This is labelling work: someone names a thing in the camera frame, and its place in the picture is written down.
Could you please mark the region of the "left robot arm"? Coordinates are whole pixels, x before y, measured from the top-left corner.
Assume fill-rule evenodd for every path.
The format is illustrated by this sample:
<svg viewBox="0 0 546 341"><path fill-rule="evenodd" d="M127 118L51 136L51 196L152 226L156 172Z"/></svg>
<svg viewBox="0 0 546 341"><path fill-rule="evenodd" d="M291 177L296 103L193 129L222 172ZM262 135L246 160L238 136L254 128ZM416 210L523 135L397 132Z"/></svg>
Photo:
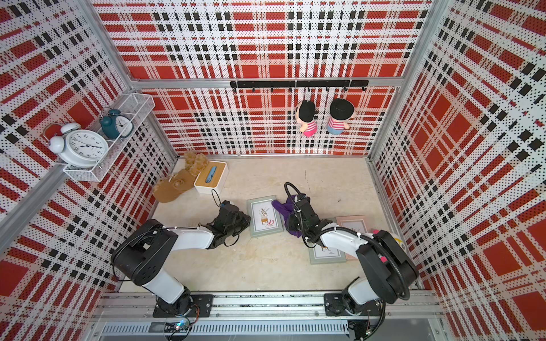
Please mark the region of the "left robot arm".
<svg viewBox="0 0 546 341"><path fill-rule="evenodd" d="M156 309L166 316L186 315L195 303L191 291L168 273L164 263L171 253L188 249L226 246L229 237L239 238L252 218L225 200L218 216L198 227L167 227L147 220L113 251L111 263L133 284L156 296Z"/></svg>

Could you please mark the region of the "pink picture frame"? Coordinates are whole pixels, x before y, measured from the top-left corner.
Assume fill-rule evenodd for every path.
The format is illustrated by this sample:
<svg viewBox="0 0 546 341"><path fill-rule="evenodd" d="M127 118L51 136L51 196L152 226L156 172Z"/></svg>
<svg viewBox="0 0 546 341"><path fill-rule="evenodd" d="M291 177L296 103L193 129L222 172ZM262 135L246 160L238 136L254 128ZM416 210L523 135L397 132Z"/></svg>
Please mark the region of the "pink picture frame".
<svg viewBox="0 0 546 341"><path fill-rule="evenodd" d="M365 224L365 217L364 216L343 216L343 217L337 217L336 218L337 225L341 227L347 227L349 229L352 229L356 232L360 233L368 233L369 230ZM356 258L352 257L351 255L348 255L347 253L341 252L338 250L338 261L343 262L344 259L346 261L355 261Z"/></svg>

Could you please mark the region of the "pink object behind right arm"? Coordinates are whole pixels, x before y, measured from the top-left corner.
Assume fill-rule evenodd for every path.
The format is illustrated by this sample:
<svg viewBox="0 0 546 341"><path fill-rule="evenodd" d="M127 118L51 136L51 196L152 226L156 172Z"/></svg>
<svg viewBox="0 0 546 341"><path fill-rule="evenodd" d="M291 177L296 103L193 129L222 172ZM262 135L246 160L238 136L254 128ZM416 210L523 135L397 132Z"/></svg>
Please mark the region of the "pink object behind right arm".
<svg viewBox="0 0 546 341"><path fill-rule="evenodd" d="M373 230L373 236L395 261L402 263L401 255L405 245L397 234L387 230Z"/></svg>

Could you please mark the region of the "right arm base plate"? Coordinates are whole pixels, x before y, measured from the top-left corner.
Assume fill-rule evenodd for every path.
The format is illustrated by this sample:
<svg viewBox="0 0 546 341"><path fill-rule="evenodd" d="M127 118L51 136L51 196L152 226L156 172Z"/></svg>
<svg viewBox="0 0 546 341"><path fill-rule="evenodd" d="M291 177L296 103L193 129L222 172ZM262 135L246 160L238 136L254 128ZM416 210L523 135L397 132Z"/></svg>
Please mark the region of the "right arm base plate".
<svg viewBox="0 0 546 341"><path fill-rule="evenodd" d="M368 301L364 304L356 303L348 294L324 294L324 309L327 316L380 316L381 304L378 301Z"/></svg>

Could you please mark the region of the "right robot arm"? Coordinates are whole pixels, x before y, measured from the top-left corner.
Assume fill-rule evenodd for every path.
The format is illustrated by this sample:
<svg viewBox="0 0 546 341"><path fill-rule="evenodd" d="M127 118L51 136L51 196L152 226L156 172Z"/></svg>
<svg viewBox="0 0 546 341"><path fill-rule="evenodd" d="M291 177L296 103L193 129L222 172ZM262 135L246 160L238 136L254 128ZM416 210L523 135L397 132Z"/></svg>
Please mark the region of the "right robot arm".
<svg viewBox="0 0 546 341"><path fill-rule="evenodd" d="M341 294L343 310L359 315L369 305L393 304L410 299L410 286L418 271L400 243L385 230L358 232L349 227L320 219L304 194L288 197L291 213L287 229L298 232L307 247L336 249L356 258L364 272Z"/></svg>

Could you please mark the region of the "green frame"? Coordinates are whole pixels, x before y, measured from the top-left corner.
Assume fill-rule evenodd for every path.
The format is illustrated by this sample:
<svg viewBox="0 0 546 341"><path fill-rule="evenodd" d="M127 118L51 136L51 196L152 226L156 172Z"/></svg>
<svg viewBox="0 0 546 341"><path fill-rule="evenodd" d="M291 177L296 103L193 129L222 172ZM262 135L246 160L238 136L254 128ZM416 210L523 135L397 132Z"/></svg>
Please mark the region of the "green frame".
<svg viewBox="0 0 546 341"><path fill-rule="evenodd" d="M284 220L273 207L276 196L267 196L247 201L247 214L251 217L250 236L263 237L284 231Z"/></svg>
<svg viewBox="0 0 546 341"><path fill-rule="evenodd" d="M346 262L346 255L337 249L315 246L308 249L311 264L337 264Z"/></svg>

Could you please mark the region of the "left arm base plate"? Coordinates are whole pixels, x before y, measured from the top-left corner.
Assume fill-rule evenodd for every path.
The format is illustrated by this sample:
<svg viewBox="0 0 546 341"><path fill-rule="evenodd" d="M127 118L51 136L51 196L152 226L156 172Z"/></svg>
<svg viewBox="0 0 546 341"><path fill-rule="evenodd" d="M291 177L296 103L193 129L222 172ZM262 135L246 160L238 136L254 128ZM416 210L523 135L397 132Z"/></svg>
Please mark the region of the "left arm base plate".
<svg viewBox="0 0 546 341"><path fill-rule="evenodd" d="M182 294L174 303L167 303L156 297L153 312L154 318L199 317L210 316L214 295L211 294Z"/></svg>

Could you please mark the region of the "purple microfiber cloth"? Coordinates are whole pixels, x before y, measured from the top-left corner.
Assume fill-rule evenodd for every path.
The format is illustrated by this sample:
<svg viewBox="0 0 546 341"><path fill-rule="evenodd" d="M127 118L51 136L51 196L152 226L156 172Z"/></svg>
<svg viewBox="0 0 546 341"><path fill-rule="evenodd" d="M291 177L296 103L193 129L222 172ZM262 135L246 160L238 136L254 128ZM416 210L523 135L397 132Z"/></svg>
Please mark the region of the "purple microfiber cloth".
<svg viewBox="0 0 546 341"><path fill-rule="evenodd" d="M292 236L301 238L302 233L299 230L299 219L293 201L296 196L291 196L285 203L280 203L278 200L272 201L273 208L283 217L284 227Z"/></svg>

